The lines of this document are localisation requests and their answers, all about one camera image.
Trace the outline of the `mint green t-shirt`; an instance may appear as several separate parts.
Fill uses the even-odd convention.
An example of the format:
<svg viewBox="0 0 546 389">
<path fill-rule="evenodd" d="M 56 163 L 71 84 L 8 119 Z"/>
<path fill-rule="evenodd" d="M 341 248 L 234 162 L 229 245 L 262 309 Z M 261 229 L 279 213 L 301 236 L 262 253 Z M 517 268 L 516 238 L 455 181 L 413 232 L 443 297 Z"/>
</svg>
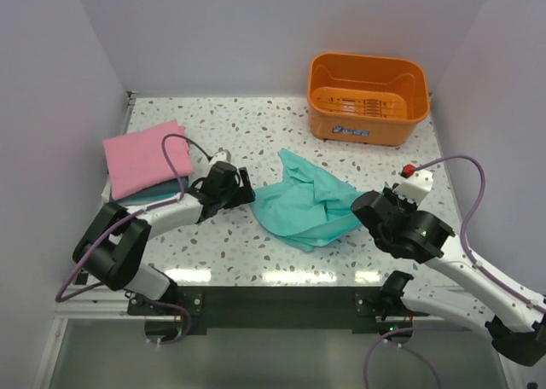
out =
<svg viewBox="0 0 546 389">
<path fill-rule="evenodd" d="M 310 253 L 361 226 L 351 212 L 360 191 L 285 148 L 278 156 L 282 180 L 256 189 L 250 205 L 266 231 Z"/>
</svg>

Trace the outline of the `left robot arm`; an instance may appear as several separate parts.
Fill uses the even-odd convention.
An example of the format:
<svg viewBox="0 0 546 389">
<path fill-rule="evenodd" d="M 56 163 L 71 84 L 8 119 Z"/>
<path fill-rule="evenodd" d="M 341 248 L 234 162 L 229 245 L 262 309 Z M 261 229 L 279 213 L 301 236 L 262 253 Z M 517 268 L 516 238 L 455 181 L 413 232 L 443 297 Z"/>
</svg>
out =
<svg viewBox="0 0 546 389">
<path fill-rule="evenodd" d="M 142 262 L 148 241 L 254 201 L 247 169 L 217 161 L 183 195 L 135 211 L 116 202 L 104 205 L 74 249 L 73 261 L 110 290 L 141 295 L 156 313 L 167 314 L 182 303 L 181 294 L 174 280 Z"/>
</svg>

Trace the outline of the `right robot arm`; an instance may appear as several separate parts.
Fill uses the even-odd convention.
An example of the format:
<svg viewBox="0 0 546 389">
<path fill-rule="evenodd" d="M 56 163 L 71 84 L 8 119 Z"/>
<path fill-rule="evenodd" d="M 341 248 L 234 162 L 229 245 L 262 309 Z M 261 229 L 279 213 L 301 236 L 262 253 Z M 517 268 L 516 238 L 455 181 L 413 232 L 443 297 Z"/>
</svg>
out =
<svg viewBox="0 0 546 389">
<path fill-rule="evenodd" d="M 477 253 L 465 251 L 448 224 L 420 209 L 431 189 L 429 184 L 396 183 L 360 195 L 351 212 L 382 252 L 436 270 L 465 294 L 395 270 L 380 289 L 382 314 L 397 315 L 407 309 L 438 316 L 490 339 L 509 360 L 535 365 L 545 356 L 544 296 L 509 280 Z"/>
</svg>

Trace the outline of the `folded turquoise t-shirt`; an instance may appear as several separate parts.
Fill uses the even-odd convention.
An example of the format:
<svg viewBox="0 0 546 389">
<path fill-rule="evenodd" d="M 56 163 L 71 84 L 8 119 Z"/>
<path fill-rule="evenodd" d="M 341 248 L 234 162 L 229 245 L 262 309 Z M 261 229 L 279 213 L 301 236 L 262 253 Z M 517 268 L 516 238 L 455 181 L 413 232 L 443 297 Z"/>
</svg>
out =
<svg viewBox="0 0 546 389">
<path fill-rule="evenodd" d="M 151 193 L 146 193 L 146 194 L 138 193 L 134 195 L 132 194 L 123 199 L 120 199 L 119 204 L 122 206 L 142 206 L 142 205 L 147 205 L 150 203 L 155 203 L 158 201 L 167 200 L 172 197 L 178 197 L 179 193 L 180 193 L 180 189 L 176 189 L 175 191 L 167 191 L 165 193 L 160 193 L 160 194 L 151 194 Z"/>
</svg>

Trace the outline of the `folded pink t-shirt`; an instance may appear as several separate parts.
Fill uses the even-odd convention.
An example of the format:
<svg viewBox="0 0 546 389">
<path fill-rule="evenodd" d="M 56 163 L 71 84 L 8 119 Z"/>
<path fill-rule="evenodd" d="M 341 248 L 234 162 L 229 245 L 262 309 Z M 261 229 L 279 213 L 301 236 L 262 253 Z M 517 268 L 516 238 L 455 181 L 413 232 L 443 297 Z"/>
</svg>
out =
<svg viewBox="0 0 546 389">
<path fill-rule="evenodd" d="M 165 136 L 182 135 L 184 127 L 171 120 L 144 131 L 105 139 L 102 142 L 111 183 L 111 196 L 120 200 L 175 177 L 163 154 Z"/>
</svg>

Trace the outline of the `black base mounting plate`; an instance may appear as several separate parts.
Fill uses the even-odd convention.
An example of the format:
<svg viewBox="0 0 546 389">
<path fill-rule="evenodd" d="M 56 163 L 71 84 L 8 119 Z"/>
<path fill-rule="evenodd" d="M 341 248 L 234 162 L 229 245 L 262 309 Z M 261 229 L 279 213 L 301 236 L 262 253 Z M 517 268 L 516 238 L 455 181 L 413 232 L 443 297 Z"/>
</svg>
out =
<svg viewBox="0 0 546 389">
<path fill-rule="evenodd" d="M 127 314 L 142 316 L 148 337 L 171 338 L 176 326 L 205 335 L 211 329 L 344 329 L 354 334 L 385 331 L 411 311 L 383 300 L 379 287 L 180 287 L 174 303 L 189 312 L 131 298 Z"/>
</svg>

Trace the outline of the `orange plastic basket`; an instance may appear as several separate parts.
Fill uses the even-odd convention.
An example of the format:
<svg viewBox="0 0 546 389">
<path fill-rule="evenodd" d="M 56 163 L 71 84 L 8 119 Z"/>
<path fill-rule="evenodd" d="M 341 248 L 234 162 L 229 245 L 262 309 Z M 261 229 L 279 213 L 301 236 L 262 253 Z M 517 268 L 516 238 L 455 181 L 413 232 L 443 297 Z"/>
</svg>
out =
<svg viewBox="0 0 546 389">
<path fill-rule="evenodd" d="M 319 138 L 397 147 L 430 114 L 427 77 L 413 61 L 328 52 L 310 64 L 309 126 Z"/>
</svg>

